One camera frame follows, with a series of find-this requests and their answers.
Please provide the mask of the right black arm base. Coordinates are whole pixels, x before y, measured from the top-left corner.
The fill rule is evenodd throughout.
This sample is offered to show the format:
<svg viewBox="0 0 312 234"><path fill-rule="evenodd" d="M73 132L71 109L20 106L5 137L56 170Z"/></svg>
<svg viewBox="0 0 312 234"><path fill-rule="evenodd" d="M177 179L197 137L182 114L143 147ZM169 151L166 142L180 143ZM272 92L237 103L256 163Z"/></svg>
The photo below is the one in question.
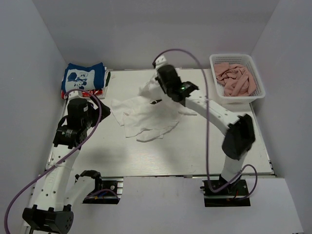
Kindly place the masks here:
<svg viewBox="0 0 312 234"><path fill-rule="evenodd" d="M218 193L213 193L208 187L208 181L202 181L200 189L204 195L205 207L250 207L249 198L243 199L249 194L246 180L239 180L231 188L227 187Z"/></svg>

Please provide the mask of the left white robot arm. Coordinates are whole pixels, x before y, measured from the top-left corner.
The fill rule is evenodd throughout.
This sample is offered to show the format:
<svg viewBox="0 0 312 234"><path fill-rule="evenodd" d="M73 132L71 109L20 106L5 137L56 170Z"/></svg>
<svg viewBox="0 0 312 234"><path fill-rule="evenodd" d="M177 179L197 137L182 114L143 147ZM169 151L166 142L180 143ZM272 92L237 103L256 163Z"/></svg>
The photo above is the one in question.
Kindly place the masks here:
<svg viewBox="0 0 312 234"><path fill-rule="evenodd" d="M23 220L34 231L66 234L73 224L74 213L65 196L69 176L89 129L110 115L110 108L97 97L88 101L74 98L68 102L67 115L58 122L53 140L51 164L43 177L43 187L31 208L25 208Z"/></svg>

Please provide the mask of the white t-shirt with robot print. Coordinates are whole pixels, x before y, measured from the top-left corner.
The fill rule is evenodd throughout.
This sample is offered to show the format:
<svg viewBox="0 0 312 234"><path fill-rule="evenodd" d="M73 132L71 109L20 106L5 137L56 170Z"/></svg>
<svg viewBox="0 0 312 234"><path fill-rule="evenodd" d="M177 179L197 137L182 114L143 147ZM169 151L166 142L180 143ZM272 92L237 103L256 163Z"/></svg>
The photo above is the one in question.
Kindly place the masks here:
<svg viewBox="0 0 312 234"><path fill-rule="evenodd" d="M184 116L197 115L178 103L149 100L142 96L125 101L113 99L111 107L116 121L124 128L125 137L135 137L139 142L163 138Z"/></svg>

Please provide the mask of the white t-shirt with colourful print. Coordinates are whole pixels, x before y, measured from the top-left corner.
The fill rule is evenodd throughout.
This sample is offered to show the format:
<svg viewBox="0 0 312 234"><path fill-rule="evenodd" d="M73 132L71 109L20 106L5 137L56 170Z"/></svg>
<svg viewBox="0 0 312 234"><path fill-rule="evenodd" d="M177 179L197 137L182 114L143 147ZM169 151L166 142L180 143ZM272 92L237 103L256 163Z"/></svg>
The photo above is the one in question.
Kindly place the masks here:
<svg viewBox="0 0 312 234"><path fill-rule="evenodd" d="M164 100L170 101L171 99L162 90L159 82L156 80L157 72L153 71L151 78L139 87L138 95L149 98L150 100Z"/></svg>

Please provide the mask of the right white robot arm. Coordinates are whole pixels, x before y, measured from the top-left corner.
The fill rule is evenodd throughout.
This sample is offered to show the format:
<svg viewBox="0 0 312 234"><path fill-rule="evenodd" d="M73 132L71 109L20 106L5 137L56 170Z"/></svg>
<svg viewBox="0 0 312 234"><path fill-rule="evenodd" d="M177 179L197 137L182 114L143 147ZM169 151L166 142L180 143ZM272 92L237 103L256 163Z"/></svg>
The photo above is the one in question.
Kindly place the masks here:
<svg viewBox="0 0 312 234"><path fill-rule="evenodd" d="M237 181L241 177L247 152L255 142L251 116L235 114L209 100L195 84L182 82L176 69L164 56L156 58L153 67L156 71L156 81L165 96L200 114L224 135L222 150L226 157L223 170L216 185L212 185L210 181L207 183L213 193L222 191L228 195L232 194L238 188Z"/></svg>

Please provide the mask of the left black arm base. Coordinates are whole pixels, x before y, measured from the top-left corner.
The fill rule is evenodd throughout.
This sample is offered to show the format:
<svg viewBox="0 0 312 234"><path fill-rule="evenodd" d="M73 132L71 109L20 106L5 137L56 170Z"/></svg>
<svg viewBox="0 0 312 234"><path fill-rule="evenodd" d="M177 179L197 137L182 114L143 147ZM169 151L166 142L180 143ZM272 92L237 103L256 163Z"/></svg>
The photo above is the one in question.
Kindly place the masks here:
<svg viewBox="0 0 312 234"><path fill-rule="evenodd" d="M121 199L123 178L101 178L94 190L83 200L83 204L117 205Z"/></svg>

